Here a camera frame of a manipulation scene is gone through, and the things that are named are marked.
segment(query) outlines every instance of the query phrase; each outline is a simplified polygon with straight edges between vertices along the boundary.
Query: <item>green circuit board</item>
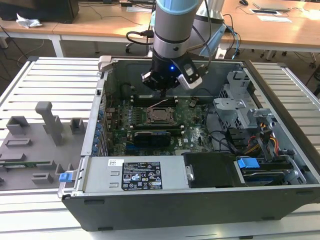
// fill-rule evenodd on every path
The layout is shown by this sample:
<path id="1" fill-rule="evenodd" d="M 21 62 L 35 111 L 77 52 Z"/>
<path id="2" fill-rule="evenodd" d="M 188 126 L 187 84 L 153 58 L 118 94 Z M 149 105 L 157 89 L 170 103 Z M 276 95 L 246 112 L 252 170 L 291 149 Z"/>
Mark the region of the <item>green circuit board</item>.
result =
<path id="1" fill-rule="evenodd" d="M 136 107 L 126 100 L 114 102 L 109 108 L 113 111 L 108 120 L 108 129 L 111 131 L 109 155 L 170 156 L 181 155 L 183 152 L 213 151 L 204 126 L 206 104 L 195 104 L 190 107 L 190 103 L 196 102 L 194 99 L 181 97 L 177 100 L 178 103 L 174 107 L 152 108 Z M 136 131 L 167 130 L 172 133 L 169 146 L 140 148 L 134 145 L 133 135 Z"/>

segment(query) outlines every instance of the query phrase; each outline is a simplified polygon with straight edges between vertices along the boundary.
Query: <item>robotic arm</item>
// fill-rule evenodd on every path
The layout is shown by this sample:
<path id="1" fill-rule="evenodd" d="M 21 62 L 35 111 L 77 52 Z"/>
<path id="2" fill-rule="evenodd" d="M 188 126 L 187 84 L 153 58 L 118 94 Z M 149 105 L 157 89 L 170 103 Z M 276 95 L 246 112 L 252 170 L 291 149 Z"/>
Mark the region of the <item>robotic arm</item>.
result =
<path id="1" fill-rule="evenodd" d="M 203 65 L 197 68 L 187 53 L 194 20 L 202 1 L 156 1 L 152 66 L 149 72 L 142 74 L 142 82 L 150 89 L 160 92 L 163 97 L 168 89 L 180 84 L 187 90 L 194 89 L 202 83 L 202 77 L 207 73 L 207 68 Z M 219 5 L 219 8 L 222 8 L 224 0 L 211 1 L 210 7 L 214 8 L 212 2 L 222 2 Z M 211 9 L 208 18 L 208 11 L 205 11 L 204 17 L 206 26 L 209 26 L 208 22 L 213 13 Z"/>

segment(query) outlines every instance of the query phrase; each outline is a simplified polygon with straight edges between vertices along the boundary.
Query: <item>aluminum workbench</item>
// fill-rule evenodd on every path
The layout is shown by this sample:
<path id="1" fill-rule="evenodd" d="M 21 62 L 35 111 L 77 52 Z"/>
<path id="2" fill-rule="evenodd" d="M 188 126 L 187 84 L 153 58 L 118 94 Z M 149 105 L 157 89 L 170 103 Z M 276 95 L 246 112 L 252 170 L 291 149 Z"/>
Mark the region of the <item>aluminum workbench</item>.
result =
<path id="1" fill-rule="evenodd" d="M 320 152 L 320 102 L 286 67 L 255 63 L 262 77 Z M 40 57 L 28 61 L 0 97 L 0 140 L 11 116 L 40 123 L 38 101 L 51 101 L 62 122 L 88 121 L 99 76 L 96 58 Z M 262 105 L 263 99 L 256 92 Z M 320 239 L 320 204 L 305 205 L 279 221 L 241 222 L 188 227 L 86 232 L 57 196 L 57 189 L 0 192 L 0 239 L 163 240 L 163 239 Z"/>

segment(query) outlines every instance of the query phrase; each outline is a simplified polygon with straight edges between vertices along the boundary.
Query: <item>gray plastic part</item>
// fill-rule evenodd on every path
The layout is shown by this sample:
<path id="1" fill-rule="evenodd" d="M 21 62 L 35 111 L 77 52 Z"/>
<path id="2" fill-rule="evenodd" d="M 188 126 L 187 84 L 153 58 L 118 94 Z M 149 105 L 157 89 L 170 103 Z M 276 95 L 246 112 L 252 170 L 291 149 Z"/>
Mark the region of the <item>gray plastic part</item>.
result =
<path id="1" fill-rule="evenodd" d="M 0 172 L 8 172 L 8 169 L 5 166 L 0 165 Z"/>
<path id="2" fill-rule="evenodd" d="M 60 121 L 60 117 L 54 116 L 54 121 L 55 121 L 55 125 L 59 128 L 59 131 L 62 132 L 64 130 L 64 128 L 63 128 L 62 123 Z M 50 132 L 45 124 L 43 125 L 43 128 L 44 128 L 46 134 L 50 134 Z"/>
<path id="3" fill-rule="evenodd" d="M 6 124 L 12 135 L 24 135 L 24 127 L 27 126 L 29 126 L 29 123 L 24 116 L 12 116 Z"/>
<path id="4" fill-rule="evenodd" d="M 50 163 L 38 163 L 36 167 L 40 170 L 52 170 L 57 168 L 55 161 L 50 161 Z"/>
<path id="5" fill-rule="evenodd" d="M 31 180 L 35 184 L 52 184 L 54 179 L 50 175 L 50 173 L 34 173 L 32 174 L 33 178 Z"/>
<path id="6" fill-rule="evenodd" d="M 75 170 L 74 166 L 72 166 L 72 164 L 69 163 L 67 171 L 73 171 L 73 170 Z"/>
<path id="7" fill-rule="evenodd" d="M 10 148 L 10 147 L 27 147 L 32 144 L 32 141 L 30 138 L 21 138 L 21 139 L 12 139 L 7 140 L 4 142 L 4 144 Z"/>
<path id="8" fill-rule="evenodd" d="M 63 145 L 56 146 L 50 135 L 47 135 L 43 123 L 30 123 L 23 127 L 25 135 L 12 135 L 10 132 L 3 141 L 31 139 L 30 146 L 7 147 L 5 144 L 0 146 L 0 154 L 13 155 L 25 154 L 25 164 L 33 163 L 35 167 L 6 168 L 0 162 L 0 177 L 5 179 L 5 184 L 0 186 L 0 191 L 14 191 L 24 189 L 51 189 L 58 188 L 59 175 L 56 175 L 57 165 L 60 164 L 63 170 L 67 170 L 69 164 L 74 168 L 79 166 L 81 159 L 81 149 L 85 134 L 72 134 L 69 122 L 63 123 Z M 33 174 L 50 173 L 53 178 L 52 183 L 35 184 L 31 178 Z"/>
<path id="9" fill-rule="evenodd" d="M 72 134 L 85 133 L 85 124 L 82 118 L 72 118 L 69 125 L 71 128 Z"/>
<path id="10" fill-rule="evenodd" d="M 0 162 L 22 162 L 26 160 L 24 153 L 1 154 Z"/>
<path id="11" fill-rule="evenodd" d="M 51 109 L 52 103 L 49 101 L 39 101 L 35 106 L 35 112 L 40 114 L 44 120 L 46 132 L 50 133 L 54 144 L 59 146 L 62 144 L 61 122 L 60 120 L 56 122 L 56 118 L 53 116 Z"/>
<path id="12" fill-rule="evenodd" d="M 57 166 L 56 166 L 56 169 L 55 169 L 55 175 L 56 176 L 60 176 L 60 174 L 63 174 L 65 172 L 65 170 L 62 168 L 61 164 L 59 163 Z"/>

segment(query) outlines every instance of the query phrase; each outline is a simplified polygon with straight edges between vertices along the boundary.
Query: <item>wooden desk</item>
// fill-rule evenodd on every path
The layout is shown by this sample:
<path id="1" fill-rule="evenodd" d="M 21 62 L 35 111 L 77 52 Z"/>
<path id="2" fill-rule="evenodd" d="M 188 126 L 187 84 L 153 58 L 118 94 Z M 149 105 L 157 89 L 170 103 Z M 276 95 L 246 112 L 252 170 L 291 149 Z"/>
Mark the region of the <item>wooden desk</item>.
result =
<path id="1" fill-rule="evenodd" d="M 124 38 L 129 31 L 142 32 L 146 30 L 151 17 L 150 13 L 127 12 L 127 8 L 120 5 L 93 6 L 92 8 L 94 9 L 81 6 L 79 8 L 79 14 L 72 24 L 58 23 L 53 33 L 59 35 Z"/>
<path id="2" fill-rule="evenodd" d="M 51 39 L 50 35 L 53 35 L 57 24 L 57 22 L 42 22 L 42 26 L 25 28 L 19 26 L 16 21 L 3 21 L 0 19 L 0 25 L 13 38 Z M 8 45 L 3 37 L 7 37 L 7 35 L 0 28 L 0 45 L 2 48 L 7 48 Z"/>
<path id="3" fill-rule="evenodd" d="M 292 23 L 271 22 L 261 21 L 257 15 L 238 13 L 232 14 L 232 18 L 234 29 L 241 36 L 242 48 L 320 52 L 320 20 L 291 17 Z M 228 34 L 221 42 L 228 44 L 231 41 L 232 36 Z"/>
<path id="4" fill-rule="evenodd" d="M 253 1 L 249 0 L 250 5 L 243 7 L 246 12 L 249 11 Z M 320 8 L 319 3 L 285 0 L 280 2 L 289 8 L 305 8 L 306 10 Z M 242 38 L 242 49 L 320 52 L 320 20 L 311 20 L 305 12 L 292 9 L 288 12 L 292 23 L 266 22 L 261 21 L 258 14 L 248 15 L 236 9 L 239 5 L 239 0 L 225 0 L 222 12 L 232 15 L 234 29 Z M 146 30 L 150 16 L 150 13 L 127 12 L 126 7 L 119 5 L 93 6 L 92 8 L 80 6 L 79 14 L 73 24 L 44 22 L 44 26 L 30 29 L 18 26 L 15 21 L 1 21 L 0 24 L 8 30 L 12 37 L 50 39 L 57 57 L 64 57 L 62 40 L 128 43 L 125 38 L 126 33 Z M 227 16 L 225 21 L 228 25 L 231 24 Z M 0 31 L 0 37 L 5 36 L 5 33 Z M 227 49 L 231 42 L 231 34 L 225 34 L 221 47 Z"/>
<path id="5" fill-rule="evenodd" d="M 256 6 L 254 6 L 253 2 L 255 0 L 248 0 L 249 5 L 244 6 L 239 3 L 239 0 L 225 0 L 222 13 L 223 14 L 246 14 L 252 13 L 250 9 L 258 9 Z M 310 13 L 309 10 L 319 10 L 320 4 L 316 2 L 304 2 L 304 1 L 289 1 L 289 0 L 265 0 L 265 2 L 268 3 L 278 3 L 282 4 L 283 6 L 286 6 L 287 8 L 293 8 L 289 12 L 287 12 L 289 18 L 309 18 Z"/>

